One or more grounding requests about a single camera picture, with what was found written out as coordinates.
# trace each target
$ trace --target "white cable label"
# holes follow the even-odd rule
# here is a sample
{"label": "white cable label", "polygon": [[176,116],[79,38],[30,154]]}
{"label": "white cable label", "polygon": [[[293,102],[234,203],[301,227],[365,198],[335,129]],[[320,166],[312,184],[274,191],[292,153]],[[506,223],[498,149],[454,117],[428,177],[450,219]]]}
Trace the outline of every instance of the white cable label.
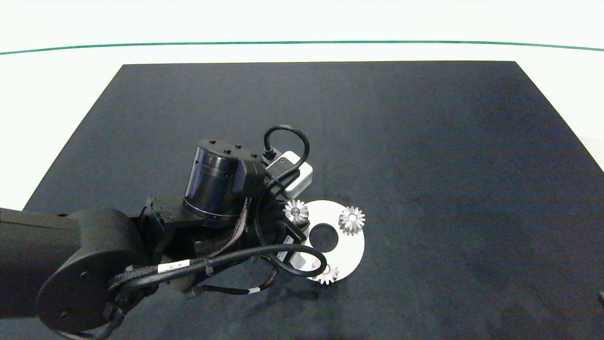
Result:
{"label": "white cable label", "polygon": [[162,263],[157,266],[157,272],[158,273],[168,272],[169,270],[175,270],[178,268],[187,267],[189,264],[191,264],[191,260],[182,260],[182,261],[171,262],[171,263]]}
{"label": "white cable label", "polygon": [[[283,244],[292,244],[292,243],[294,243],[294,239],[289,235],[285,236],[285,240],[283,241]],[[283,261],[283,260],[285,260],[285,255],[287,255],[287,254],[288,254],[288,252],[278,252],[277,258],[279,259],[279,261]]]}

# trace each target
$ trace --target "white disc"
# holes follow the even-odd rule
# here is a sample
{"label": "white disc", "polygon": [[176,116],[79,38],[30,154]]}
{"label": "white disc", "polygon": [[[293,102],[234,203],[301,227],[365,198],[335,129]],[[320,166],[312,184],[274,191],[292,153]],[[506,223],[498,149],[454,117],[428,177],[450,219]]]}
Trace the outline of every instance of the white disc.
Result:
{"label": "white disc", "polygon": [[[344,230],[339,228],[339,217],[344,206],[333,201],[313,201],[306,203],[308,207],[309,227],[304,231],[306,241],[305,246],[312,247],[310,243],[310,232],[318,224],[329,224],[338,233],[338,244],[329,252],[323,253],[327,259],[327,264],[331,268],[338,268],[339,273],[336,281],[341,280],[352,273],[361,262],[363,251],[365,250],[365,236],[363,230],[357,234],[347,235]],[[295,253],[292,256],[291,264],[299,270],[313,270],[313,263],[316,258],[306,253]]]}

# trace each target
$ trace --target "silver gear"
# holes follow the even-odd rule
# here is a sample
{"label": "silver gear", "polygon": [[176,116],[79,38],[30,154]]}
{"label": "silver gear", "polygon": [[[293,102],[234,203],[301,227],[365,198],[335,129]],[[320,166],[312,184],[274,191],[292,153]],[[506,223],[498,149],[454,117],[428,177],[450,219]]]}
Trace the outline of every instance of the silver gear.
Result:
{"label": "silver gear", "polygon": [[308,207],[300,200],[288,201],[283,212],[293,223],[306,222],[308,219]]}
{"label": "silver gear", "polygon": [[[321,261],[315,260],[312,264],[312,268],[319,268]],[[330,283],[334,283],[338,279],[339,270],[338,267],[331,268],[329,264],[325,267],[325,271],[317,276],[313,276],[313,280],[320,284],[326,284],[329,286]]]}
{"label": "silver gear", "polygon": [[364,221],[365,214],[363,214],[363,211],[354,206],[349,206],[344,208],[340,214],[340,229],[348,235],[354,235],[363,229],[363,226],[365,226]]}

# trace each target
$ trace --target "gear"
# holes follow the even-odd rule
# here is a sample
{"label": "gear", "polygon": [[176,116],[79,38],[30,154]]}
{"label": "gear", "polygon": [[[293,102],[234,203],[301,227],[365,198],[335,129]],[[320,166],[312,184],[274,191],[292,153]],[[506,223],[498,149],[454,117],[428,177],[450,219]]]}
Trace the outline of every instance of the gear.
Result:
{"label": "gear", "polygon": [[354,235],[363,229],[363,226],[365,226],[364,221],[365,214],[363,214],[363,211],[359,210],[359,208],[349,206],[344,208],[340,214],[340,229],[348,235]]}
{"label": "gear", "polygon": [[306,222],[308,219],[308,207],[300,200],[288,201],[283,212],[285,212],[285,217],[293,223]]}
{"label": "gear", "polygon": [[[315,260],[312,264],[312,268],[318,268],[321,265],[321,261],[319,259]],[[317,276],[314,276],[312,279],[320,284],[334,283],[338,279],[339,270],[338,267],[331,268],[329,264],[325,267],[325,271]]]}

